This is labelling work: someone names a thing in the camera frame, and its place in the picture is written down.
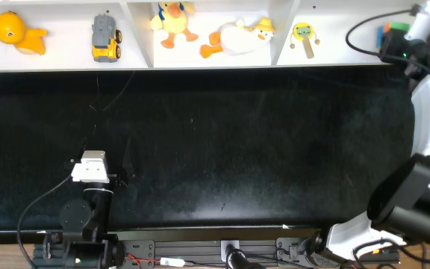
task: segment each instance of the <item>orange toy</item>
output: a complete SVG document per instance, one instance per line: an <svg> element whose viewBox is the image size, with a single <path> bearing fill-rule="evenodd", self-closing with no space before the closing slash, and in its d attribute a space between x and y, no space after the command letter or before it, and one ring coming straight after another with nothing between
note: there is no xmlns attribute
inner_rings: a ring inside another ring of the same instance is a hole
<svg viewBox="0 0 430 269"><path fill-rule="evenodd" d="M5 44L13 44L16 49L24 54L43 55L46 47L42 37L48 35L43 29L31 29L12 11L0 14L0 41Z"/></svg>

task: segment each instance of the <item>plush duck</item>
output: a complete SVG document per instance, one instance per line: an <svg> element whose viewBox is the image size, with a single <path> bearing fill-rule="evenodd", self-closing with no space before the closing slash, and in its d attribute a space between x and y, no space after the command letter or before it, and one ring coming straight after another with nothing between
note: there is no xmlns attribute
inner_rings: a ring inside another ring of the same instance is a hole
<svg viewBox="0 0 430 269"><path fill-rule="evenodd" d="M200 55L209 58L213 53L224 52L228 55L242 55L265 46L272 39L275 29L272 21L266 17L253 28L246 27L239 19L236 23L228 23L209 36L210 44L200 48Z"/></svg>
<svg viewBox="0 0 430 269"><path fill-rule="evenodd" d="M31 29L12 11L0 14L0 41L13 44L24 54L43 55L46 53L43 38L48 32L43 29Z"/></svg>
<svg viewBox="0 0 430 269"><path fill-rule="evenodd" d="M195 12L193 4L188 2L159 2L159 12L150 22L150 28L154 31L164 29L169 33L169 37L162 41L162 46L172 49L176 34L184 33L188 42L195 41L198 35L191 33L188 28L187 11L190 14Z"/></svg>

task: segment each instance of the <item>toy truck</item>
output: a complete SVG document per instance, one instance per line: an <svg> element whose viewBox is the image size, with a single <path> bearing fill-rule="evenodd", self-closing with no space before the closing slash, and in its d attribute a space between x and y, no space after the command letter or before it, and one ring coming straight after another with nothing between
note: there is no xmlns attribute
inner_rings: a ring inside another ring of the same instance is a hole
<svg viewBox="0 0 430 269"><path fill-rule="evenodd" d="M122 42L122 32L116 28L113 17L102 14L94 17L93 57L99 63L113 63L120 58L117 44Z"/></svg>

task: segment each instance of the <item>black tabletop surface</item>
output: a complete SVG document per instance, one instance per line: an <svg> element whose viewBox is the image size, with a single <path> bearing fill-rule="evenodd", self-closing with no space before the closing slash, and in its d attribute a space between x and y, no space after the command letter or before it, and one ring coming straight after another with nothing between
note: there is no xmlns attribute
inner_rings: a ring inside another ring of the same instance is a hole
<svg viewBox="0 0 430 269"><path fill-rule="evenodd" d="M0 74L0 230L70 172L84 138L137 176L112 230L345 221L411 153L414 110L393 67ZM69 183L24 229L58 229Z"/></svg>

